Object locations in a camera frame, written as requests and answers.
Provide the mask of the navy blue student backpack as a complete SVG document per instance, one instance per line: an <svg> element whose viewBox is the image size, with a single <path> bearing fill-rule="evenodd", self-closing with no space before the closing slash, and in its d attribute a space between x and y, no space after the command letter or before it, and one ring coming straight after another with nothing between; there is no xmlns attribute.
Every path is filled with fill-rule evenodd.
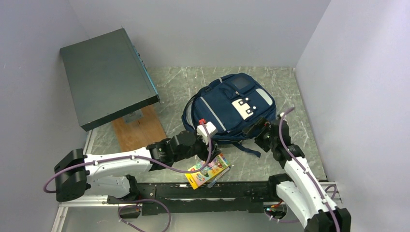
<svg viewBox="0 0 410 232"><path fill-rule="evenodd" d="M212 140L219 145L233 144L254 154L261 153L242 146L242 141L257 136L260 130L243 133L243 129L260 118L272 121L276 117L274 98L260 83L245 73L229 74L201 88L186 104L181 119L184 128L195 131L199 121L212 122L217 132Z"/></svg>

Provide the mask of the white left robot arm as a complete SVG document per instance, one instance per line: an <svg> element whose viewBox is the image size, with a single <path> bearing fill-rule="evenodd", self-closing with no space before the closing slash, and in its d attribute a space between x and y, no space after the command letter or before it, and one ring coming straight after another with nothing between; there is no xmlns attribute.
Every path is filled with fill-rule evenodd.
<svg viewBox="0 0 410 232"><path fill-rule="evenodd" d="M84 194L102 194L132 203L138 199L136 178L130 173L169 169L177 173L186 171L172 167L174 163L193 156L205 161L203 170L215 156L213 136L216 130L182 131L172 138L136 150L107 155L84 154L83 149L69 152L55 167L51 180L58 202L68 202Z"/></svg>

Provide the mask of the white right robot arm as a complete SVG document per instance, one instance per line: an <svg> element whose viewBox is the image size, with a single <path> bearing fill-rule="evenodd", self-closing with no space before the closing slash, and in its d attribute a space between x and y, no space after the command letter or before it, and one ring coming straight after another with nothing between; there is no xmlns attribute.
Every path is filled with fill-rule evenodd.
<svg viewBox="0 0 410 232"><path fill-rule="evenodd" d="M260 118L243 129L255 143L273 157L284 174L270 176L266 194L273 201L282 200L292 210L306 232L349 232L351 215L339 207L314 176L302 149L292 143L284 119L269 122Z"/></svg>

